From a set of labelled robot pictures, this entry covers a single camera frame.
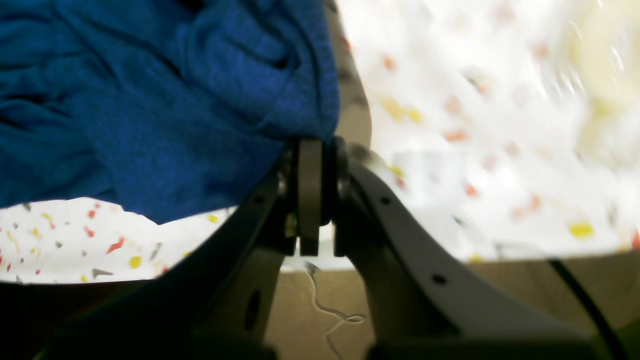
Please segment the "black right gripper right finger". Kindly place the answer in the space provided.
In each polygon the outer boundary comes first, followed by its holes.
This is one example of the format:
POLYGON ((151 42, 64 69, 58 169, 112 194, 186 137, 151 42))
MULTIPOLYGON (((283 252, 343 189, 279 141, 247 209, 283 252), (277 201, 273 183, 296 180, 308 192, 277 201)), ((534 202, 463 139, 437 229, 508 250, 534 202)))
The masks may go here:
POLYGON ((361 275, 369 360, 596 360, 590 337, 489 284, 442 248, 381 179, 333 142, 334 253, 361 275))

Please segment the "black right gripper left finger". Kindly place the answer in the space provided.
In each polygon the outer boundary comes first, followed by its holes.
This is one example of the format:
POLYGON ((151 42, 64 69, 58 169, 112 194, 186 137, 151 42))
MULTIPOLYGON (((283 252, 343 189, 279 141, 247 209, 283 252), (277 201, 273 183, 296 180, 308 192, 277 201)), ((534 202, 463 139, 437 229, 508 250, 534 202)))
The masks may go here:
POLYGON ((325 149, 289 146, 196 250, 63 325, 40 360, 274 360, 262 345, 286 256, 317 256, 325 149))

